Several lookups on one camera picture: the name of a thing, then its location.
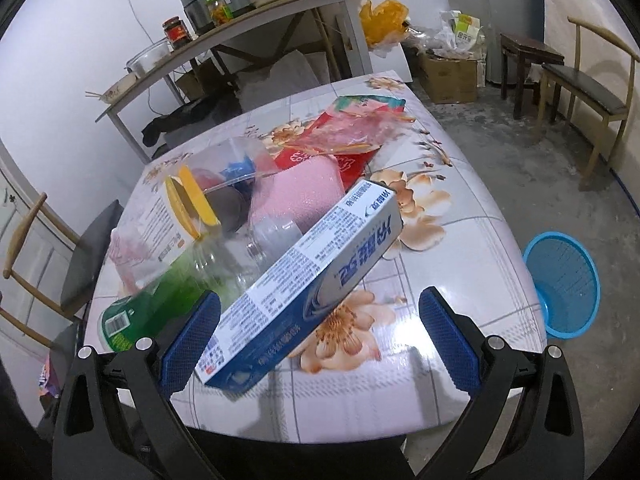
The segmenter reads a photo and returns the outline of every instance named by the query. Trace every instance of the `pink sponge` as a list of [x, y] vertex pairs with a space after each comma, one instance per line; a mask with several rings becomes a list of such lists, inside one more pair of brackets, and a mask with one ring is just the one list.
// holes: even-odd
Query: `pink sponge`
[[265, 216], [288, 217], [304, 234], [343, 196], [335, 158], [313, 156], [258, 183], [251, 202], [251, 221]]

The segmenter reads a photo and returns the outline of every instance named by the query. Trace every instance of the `gray floor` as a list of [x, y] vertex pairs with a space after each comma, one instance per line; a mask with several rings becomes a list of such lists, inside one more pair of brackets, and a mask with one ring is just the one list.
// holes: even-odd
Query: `gray floor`
[[[640, 402], [640, 219], [622, 188], [599, 164], [588, 190], [578, 191], [591, 146], [564, 120], [545, 123], [546, 138], [532, 142], [535, 110], [512, 117], [513, 98], [497, 88], [481, 90], [477, 102], [433, 105], [418, 84], [413, 90], [457, 142], [482, 178], [521, 248], [536, 234], [557, 230], [590, 251], [602, 282], [598, 317], [583, 336], [560, 342], [577, 390], [585, 436], [586, 476], [608, 455]], [[495, 458], [517, 399], [506, 406], [479, 465]], [[418, 471], [452, 424], [413, 434], [406, 454]]]

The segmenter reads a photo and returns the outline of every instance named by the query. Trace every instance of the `orange plastic bag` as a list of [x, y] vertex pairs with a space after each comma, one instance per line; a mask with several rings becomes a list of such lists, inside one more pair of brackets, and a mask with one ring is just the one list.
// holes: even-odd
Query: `orange plastic bag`
[[362, 29], [370, 50], [391, 50], [407, 35], [403, 24], [409, 9], [397, 0], [385, 0], [371, 10], [371, 0], [367, 0], [360, 10]]

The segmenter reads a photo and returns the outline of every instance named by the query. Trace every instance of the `silver bolt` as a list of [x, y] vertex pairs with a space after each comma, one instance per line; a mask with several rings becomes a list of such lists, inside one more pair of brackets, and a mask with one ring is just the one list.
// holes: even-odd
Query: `silver bolt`
[[558, 359], [562, 356], [562, 350], [559, 349], [556, 345], [551, 345], [548, 352], [553, 359]]
[[90, 346], [83, 346], [78, 351], [78, 357], [81, 359], [87, 359], [91, 355], [91, 352], [92, 350]]
[[142, 337], [136, 341], [136, 348], [138, 350], [148, 350], [152, 344], [153, 340], [150, 337]]
[[489, 346], [494, 350], [502, 350], [504, 348], [504, 339], [497, 335], [492, 335], [489, 338]]

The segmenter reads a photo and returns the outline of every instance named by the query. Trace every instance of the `blue and white box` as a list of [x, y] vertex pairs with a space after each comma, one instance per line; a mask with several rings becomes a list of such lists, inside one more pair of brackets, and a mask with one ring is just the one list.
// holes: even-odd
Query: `blue and white box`
[[358, 284], [398, 238], [394, 192], [359, 181], [228, 310], [196, 373], [243, 393], [273, 370]]

